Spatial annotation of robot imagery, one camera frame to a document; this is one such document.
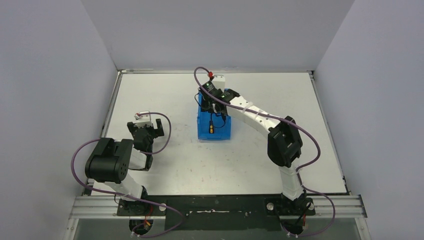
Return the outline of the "black yellow screwdriver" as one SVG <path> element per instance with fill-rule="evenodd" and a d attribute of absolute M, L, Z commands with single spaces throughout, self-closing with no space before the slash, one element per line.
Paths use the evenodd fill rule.
<path fill-rule="evenodd" d="M 209 133 L 210 134 L 214 134 L 215 133 L 215 127 L 214 127 L 214 122 L 213 122 L 213 114 L 210 114 L 210 118 L 209 118 Z"/>

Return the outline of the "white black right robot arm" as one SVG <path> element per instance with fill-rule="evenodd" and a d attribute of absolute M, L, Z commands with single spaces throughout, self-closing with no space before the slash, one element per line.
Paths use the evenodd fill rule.
<path fill-rule="evenodd" d="M 281 201 L 282 209 L 290 215 L 299 211 L 302 207 L 299 197 L 304 193 L 304 189 L 297 177 L 293 161 L 300 157 L 303 142 L 299 130 L 288 124 L 288 122 L 294 124 L 295 120 L 290 116 L 285 117 L 284 121 L 271 118 L 269 113 L 231 89 L 222 91 L 212 87 L 209 93 L 236 108 L 217 102 L 203 90 L 200 90 L 200 93 L 209 112 L 221 113 L 224 116 L 238 119 L 266 138 L 267 155 L 280 171 L 282 194 L 285 196 Z"/>

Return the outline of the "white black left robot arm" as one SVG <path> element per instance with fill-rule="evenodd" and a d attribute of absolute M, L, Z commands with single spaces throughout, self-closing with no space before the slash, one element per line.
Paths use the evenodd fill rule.
<path fill-rule="evenodd" d="M 150 118 L 128 122 L 131 139 L 100 138 L 85 165 L 85 175 L 99 183 L 104 183 L 113 191 L 122 193 L 123 200 L 129 201 L 128 208 L 137 216 L 148 210 L 146 188 L 137 183 L 129 170 L 149 171 L 153 163 L 154 139 L 163 137 L 161 119 Z"/>

